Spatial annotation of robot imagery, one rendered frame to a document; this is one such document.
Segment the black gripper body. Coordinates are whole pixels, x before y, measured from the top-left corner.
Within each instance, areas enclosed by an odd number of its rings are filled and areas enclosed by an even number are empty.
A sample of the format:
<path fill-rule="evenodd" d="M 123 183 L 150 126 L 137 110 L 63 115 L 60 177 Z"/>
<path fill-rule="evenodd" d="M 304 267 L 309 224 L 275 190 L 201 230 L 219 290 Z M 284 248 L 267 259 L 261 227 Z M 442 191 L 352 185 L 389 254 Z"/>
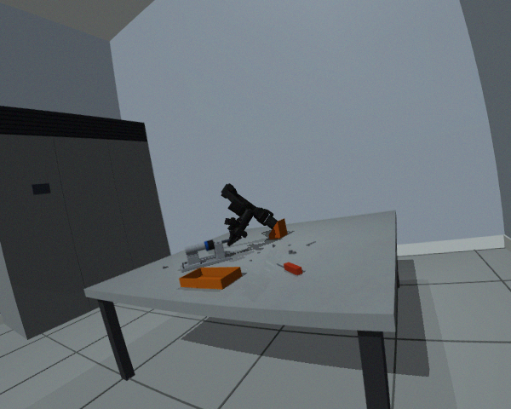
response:
<path fill-rule="evenodd" d="M 237 220 L 239 221 L 238 226 L 236 225 L 233 227 L 229 226 L 228 230 L 236 233 L 240 237 L 243 236 L 244 238 L 246 238 L 247 233 L 244 230 L 246 229 L 247 226 L 249 226 L 249 222 L 241 216 Z"/>

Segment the red-handled screwdriver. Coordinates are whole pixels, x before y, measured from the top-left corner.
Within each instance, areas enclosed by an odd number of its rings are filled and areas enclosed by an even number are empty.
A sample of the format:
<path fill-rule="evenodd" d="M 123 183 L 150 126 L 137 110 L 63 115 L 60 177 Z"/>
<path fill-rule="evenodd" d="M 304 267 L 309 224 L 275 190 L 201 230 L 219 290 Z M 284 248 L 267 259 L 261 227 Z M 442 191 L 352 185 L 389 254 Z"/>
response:
<path fill-rule="evenodd" d="M 278 264 L 278 263 L 276 263 L 276 264 Z M 284 263 L 284 266 L 282 266 L 280 264 L 278 264 L 278 265 L 283 267 L 285 270 L 287 270 L 288 272 L 290 272 L 296 276 L 302 274 L 301 267 L 299 267 L 291 262 Z"/>

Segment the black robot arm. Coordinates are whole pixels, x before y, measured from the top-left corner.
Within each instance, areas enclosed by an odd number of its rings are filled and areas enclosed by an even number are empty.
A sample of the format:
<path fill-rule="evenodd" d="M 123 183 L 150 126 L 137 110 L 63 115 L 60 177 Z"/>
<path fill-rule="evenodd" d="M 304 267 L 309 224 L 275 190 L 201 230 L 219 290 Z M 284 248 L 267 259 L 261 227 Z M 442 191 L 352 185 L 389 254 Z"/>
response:
<path fill-rule="evenodd" d="M 268 225 L 271 229 L 273 229 L 275 224 L 278 222 L 275 218 L 273 218 L 274 214 L 270 210 L 255 207 L 251 202 L 240 196 L 237 193 L 237 190 L 230 183 L 226 184 L 221 190 L 221 196 L 232 202 L 228 207 L 229 210 L 234 212 L 236 215 L 243 217 L 248 222 L 250 222 L 251 218 L 254 216 L 260 224 L 263 226 Z M 238 226 L 238 223 L 239 221 L 232 217 L 231 219 L 226 218 L 224 224 L 233 227 L 235 225 Z"/>

